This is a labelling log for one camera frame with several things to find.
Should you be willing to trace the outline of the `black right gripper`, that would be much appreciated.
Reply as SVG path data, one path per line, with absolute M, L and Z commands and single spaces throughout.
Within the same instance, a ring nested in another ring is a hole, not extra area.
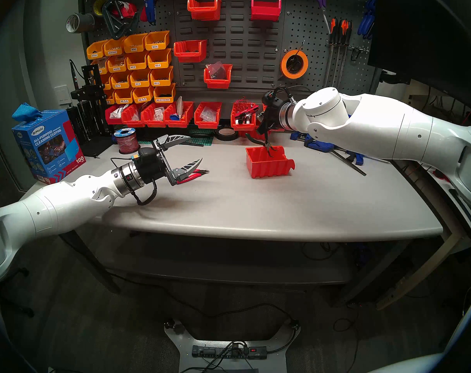
M 267 91 L 261 100 L 265 109 L 262 121 L 259 125 L 259 135 L 265 138 L 264 143 L 269 143 L 268 132 L 271 130 L 283 130 L 280 122 L 280 110 L 286 102 L 277 96 L 280 90 Z

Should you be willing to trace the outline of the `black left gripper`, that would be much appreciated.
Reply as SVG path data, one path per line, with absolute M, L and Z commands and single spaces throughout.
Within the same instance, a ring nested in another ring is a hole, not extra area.
M 199 170 L 199 165 L 202 159 L 171 169 L 163 152 L 189 139 L 190 137 L 185 135 L 163 135 L 153 140 L 152 147 L 139 148 L 134 166 L 142 183 L 147 185 L 165 177 L 172 186 L 176 186 L 201 177 L 203 170 Z

